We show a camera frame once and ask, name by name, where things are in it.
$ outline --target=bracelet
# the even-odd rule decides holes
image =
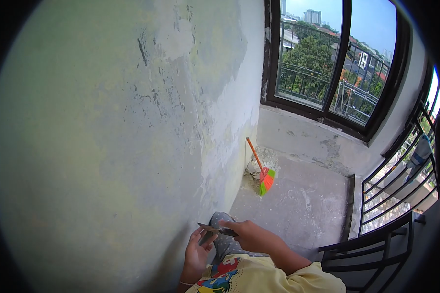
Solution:
[[[187,285],[187,286],[194,286],[194,285],[195,285],[195,284],[184,283],[184,282],[181,282],[181,281],[179,281],[179,283],[181,283],[181,284],[183,284],[183,285]]]

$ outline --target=person's right hand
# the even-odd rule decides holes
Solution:
[[[238,223],[220,220],[219,224],[238,234],[235,240],[240,243],[241,249],[267,253],[269,255],[277,249],[288,249],[287,244],[279,236],[254,224],[250,220]]]

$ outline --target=sky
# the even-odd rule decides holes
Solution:
[[[341,31],[342,0],[287,0],[287,12],[303,17],[306,9],[321,11],[321,21]],[[383,53],[394,53],[396,9],[388,0],[352,0],[351,35]]]
[[[429,102],[429,109],[432,108],[432,104],[435,100],[435,107],[432,115],[434,117],[437,116],[438,111],[440,110],[440,91],[438,92],[437,97],[435,98],[435,94],[437,93],[437,86],[438,86],[438,76],[437,72],[434,69],[434,75],[432,76],[432,83],[430,84],[430,89],[428,91],[428,102]]]

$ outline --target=person's left hand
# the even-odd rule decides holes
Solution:
[[[217,234],[214,234],[205,243],[199,245],[199,240],[206,233],[207,231],[199,227],[189,238],[180,280],[183,283],[195,284],[202,277],[202,273],[207,266],[207,255],[213,247],[213,241],[217,239]]]

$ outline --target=leg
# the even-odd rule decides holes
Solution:
[[[215,229],[219,229],[220,225],[218,221],[222,219],[226,221],[233,221],[233,222],[235,221],[228,214],[222,211],[217,211],[215,214],[213,214],[209,225],[214,227]],[[241,249],[240,244],[237,241],[235,241],[231,236],[219,234],[218,238],[213,243],[215,245],[215,249],[217,249],[217,260],[219,261],[222,261],[225,258],[225,256],[235,253],[247,254],[252,257],[264,256],[260,253],[252,253]]]

